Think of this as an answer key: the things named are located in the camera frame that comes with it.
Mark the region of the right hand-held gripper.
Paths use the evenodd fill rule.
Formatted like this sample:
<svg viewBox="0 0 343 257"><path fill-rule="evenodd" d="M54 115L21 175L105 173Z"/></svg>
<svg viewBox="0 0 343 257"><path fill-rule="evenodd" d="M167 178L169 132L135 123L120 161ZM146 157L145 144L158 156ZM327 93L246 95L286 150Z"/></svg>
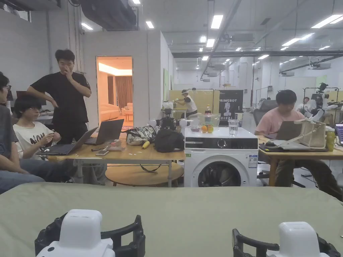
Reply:
<svg viewBox="0 0 343 257"><path fill-rule="evenodd" d="M244 252L244 245L256 249L256 257L319 257L325 253L329 257L340 257L340 253L306 222L283 222L278 226L280 244L257 241L232 230L234 257L251 257Z"/></svg>

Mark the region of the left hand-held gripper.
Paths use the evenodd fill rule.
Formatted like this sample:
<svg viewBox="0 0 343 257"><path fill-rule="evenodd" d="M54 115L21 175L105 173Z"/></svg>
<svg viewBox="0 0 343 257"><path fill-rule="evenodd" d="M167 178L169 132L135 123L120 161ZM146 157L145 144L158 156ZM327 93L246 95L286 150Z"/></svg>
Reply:
<svg viewBox="0 0 343 257"><path fill-rule="evenodd" d="M101 232L97 210L72 209L42 229L37 257L144 257L146 236L140 215L122 228Z"/></svg>

